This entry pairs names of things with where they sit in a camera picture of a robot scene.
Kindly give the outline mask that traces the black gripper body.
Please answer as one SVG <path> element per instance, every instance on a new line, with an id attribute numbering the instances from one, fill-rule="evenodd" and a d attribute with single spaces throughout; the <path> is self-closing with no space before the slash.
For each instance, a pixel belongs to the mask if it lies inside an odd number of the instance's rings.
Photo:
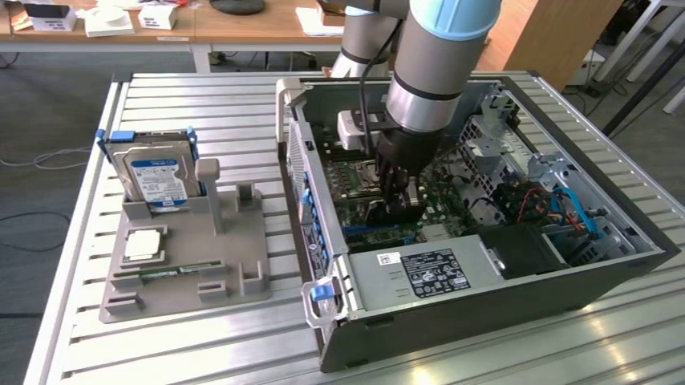
<path id="1" fill-rule="evenodd" d="M 422 172 L 435 157 L 443 131 L 428 133 L 392 129 L 380 133 L 376 142 L 379 172 L 402 169 Z"/>

